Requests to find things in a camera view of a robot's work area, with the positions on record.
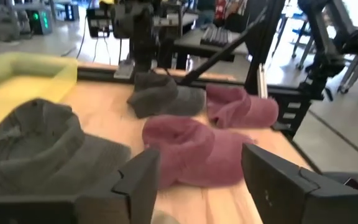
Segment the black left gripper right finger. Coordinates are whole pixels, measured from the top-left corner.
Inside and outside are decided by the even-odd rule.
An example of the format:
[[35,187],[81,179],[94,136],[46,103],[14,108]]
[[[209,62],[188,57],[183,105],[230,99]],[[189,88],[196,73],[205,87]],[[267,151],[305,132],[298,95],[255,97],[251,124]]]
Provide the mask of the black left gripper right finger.
[[242,169],[264,224],[358,224],[358,174],[318,174],[253,144]]

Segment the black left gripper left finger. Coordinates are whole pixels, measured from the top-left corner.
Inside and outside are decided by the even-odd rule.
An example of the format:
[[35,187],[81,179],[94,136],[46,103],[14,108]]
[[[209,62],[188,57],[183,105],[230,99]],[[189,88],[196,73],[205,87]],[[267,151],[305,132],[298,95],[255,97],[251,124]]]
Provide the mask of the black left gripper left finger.
[[148,149],[76,195],[0,196],[0,224],[150,224],[159,162]]

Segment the maroon baseball cap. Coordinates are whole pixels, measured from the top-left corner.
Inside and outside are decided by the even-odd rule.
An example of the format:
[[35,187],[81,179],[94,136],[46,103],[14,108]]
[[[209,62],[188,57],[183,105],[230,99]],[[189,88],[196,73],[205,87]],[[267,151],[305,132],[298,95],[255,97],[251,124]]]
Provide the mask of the maroon baseball cap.
[[246,135],[172,115],[149,118],[142,140],[145,146],[160,152],[160,189],[177,183],[196,187],[234,185],[243,179],[242,145],[254,143]]
[[268,128],[278,119],[273,98],[250,95],[242,87],[206,86],[208,119],[219,128]]

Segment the dark grey baseball cap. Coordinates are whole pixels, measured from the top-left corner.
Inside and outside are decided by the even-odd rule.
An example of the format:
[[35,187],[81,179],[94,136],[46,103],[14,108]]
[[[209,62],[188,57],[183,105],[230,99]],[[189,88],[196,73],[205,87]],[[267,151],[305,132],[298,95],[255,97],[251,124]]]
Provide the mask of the dark grey baseball cap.
[[69,106],[30,100],[0,122],[0,195],[77,194],[130,156],[130,147],[84,132]]
[[168,75],[138,73],[134,78],[134,91],[127,104],[139,118],[162,114],[195,116],[205,105],[205,91],[177,85]]

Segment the yellow plastic bin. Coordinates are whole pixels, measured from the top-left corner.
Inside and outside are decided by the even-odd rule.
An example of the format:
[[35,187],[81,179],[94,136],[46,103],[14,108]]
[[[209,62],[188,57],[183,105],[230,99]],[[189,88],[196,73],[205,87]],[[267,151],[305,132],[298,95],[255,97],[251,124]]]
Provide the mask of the yellow plastic bin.
[[23,102],[59,102],[75,86],[78,61],[51,55],[0,54],[0,120]]

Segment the black office chair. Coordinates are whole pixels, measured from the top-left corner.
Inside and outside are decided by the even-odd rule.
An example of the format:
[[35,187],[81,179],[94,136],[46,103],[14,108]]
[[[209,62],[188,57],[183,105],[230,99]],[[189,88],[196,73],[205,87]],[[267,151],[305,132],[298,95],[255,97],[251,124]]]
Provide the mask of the black office chair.
[[354,26],[341,0],[298,0],[306,14],[316,53],[299,88],[310,98],[322,96],[328,78],[345,66],[344,55],[358,56],[358,27]]

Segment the black desk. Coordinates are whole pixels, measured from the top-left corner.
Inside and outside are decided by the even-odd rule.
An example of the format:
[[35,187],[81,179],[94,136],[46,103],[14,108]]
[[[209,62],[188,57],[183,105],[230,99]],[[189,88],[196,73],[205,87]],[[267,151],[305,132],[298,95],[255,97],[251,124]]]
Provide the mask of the black desk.
[[[180,39],[174,41],[173,51],[181,54],[197,55],[203,57],[210,57],[212,54],[219,52],[223,47],[216,47],[212,45],[200,44],[200,40],[204,34],[201,29],[193,29],[188,31]],[[241,43],[234,49],[229,56],[242,55],[247,56],[249,51],[246,43]]]

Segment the black keyboard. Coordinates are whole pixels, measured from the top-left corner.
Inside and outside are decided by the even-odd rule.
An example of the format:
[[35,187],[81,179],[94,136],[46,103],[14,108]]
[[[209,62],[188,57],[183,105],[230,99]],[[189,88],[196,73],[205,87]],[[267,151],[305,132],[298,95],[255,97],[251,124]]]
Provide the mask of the black keyboard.
[[203,35],[200,44],[215,47],[225,47],[232,42],[232,33],[222,27],[209,26],[202,28]]

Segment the computer tower with green light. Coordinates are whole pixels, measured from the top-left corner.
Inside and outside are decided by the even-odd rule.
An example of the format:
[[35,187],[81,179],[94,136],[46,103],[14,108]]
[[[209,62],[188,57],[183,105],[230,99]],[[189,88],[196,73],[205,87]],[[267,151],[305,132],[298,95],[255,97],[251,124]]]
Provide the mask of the computer tower with green light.
[[30,29],[35,35],[48,35],[53,32],[51,13],[46,9],[26,10]]

